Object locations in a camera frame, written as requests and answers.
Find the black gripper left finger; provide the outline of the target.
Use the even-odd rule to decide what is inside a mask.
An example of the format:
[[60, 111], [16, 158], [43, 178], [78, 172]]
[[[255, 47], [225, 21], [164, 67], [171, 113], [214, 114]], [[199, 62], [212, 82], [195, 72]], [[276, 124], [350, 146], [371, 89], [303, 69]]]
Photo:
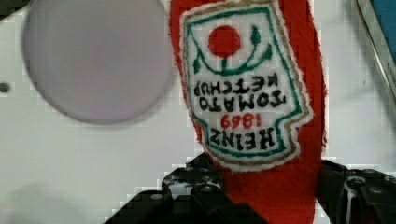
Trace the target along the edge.
[[245, 203], [225, 193], [222, 175], [201, 154], [177, 168], [159, 190], [135, 195], [105, 224], [268, 224]]

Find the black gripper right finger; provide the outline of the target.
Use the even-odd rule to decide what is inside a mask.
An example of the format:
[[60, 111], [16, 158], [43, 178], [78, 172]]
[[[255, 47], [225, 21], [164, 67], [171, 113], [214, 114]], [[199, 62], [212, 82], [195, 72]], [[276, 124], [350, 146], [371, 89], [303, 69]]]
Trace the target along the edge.
[[331, 224], [396, 224], [396, 180], [323, 160], [316, 198]]

